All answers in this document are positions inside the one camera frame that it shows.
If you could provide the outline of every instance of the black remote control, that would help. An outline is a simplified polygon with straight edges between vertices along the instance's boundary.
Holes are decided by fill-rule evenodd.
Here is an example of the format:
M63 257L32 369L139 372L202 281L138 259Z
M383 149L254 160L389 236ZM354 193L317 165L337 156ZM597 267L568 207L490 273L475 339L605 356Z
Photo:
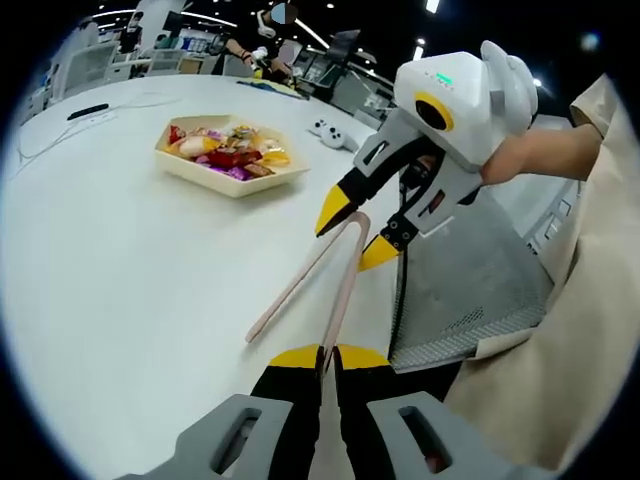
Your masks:
M100 110L106 110L109 108L108 103L101 103L100 105L96 105L95 107L85 108L84 110L78 110L77 112L73 112L69 115L67 120L75 120L76 118L83 117L85 115L89 115L91 113L99 112Z

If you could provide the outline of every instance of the gray mesh fabric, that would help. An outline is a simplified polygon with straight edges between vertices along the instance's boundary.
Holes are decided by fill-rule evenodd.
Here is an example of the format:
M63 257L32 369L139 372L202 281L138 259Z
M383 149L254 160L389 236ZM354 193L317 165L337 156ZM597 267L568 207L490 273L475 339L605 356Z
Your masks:
M434 367L473 355L478 340L538 325L552 282L500 205L480 192L455 220L409 246L391 362Z

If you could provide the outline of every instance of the beige tray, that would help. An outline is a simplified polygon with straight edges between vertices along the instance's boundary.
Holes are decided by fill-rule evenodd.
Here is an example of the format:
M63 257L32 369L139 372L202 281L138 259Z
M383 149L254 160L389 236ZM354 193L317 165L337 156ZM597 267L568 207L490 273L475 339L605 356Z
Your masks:
M165 151L163 148L169 142L169 132L171 125L176 125L183 130L190 131L198 127L206 127L212 130L227 130L229 127L237 125L248 125L259 129L265 137L274 138L280 142L285 149L291 163L285 167L269 167L275 175L255 178L242 182L233 177L225 175L215 170L211 170L197 163L189 162L183 158L176 157ZM294 179L309 170L309 166L297 154L288 139L276 130L255 125L243 118L235 115L208 115L199 117L177 117L171 119L167 128L162 132L162 136L155 146L156 163L162 170L177 175L191 182L210 188L229 197L239 198L252 193L260 192L268 188L292 182Z

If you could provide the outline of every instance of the gray gripper base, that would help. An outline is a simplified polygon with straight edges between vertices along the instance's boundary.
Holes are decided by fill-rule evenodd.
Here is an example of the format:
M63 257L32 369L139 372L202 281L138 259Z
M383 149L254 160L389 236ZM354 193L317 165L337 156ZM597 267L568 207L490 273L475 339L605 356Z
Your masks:
M426 392L367 404L380 429L396 480L547 480L551 472L515 466L492 452L482 436ZM450 465L431 473L403 416L413 415L444 453Z
M271 460L291 402L234 395L178 436L169 460L144 475L118 480L267 480ZM235 463L231 477L214 472L231 448L236 432L248 418L257 418Z

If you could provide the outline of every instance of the white game controller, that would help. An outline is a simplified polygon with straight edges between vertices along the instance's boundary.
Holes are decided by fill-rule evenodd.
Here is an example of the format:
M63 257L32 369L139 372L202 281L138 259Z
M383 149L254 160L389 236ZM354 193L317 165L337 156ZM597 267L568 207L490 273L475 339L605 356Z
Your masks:
M327 124L323 119L319 119L309 129L311 133L320 137L322 143L327 147L339 150L346 148L351 152L357 152L360 148L356 141L343 130Z

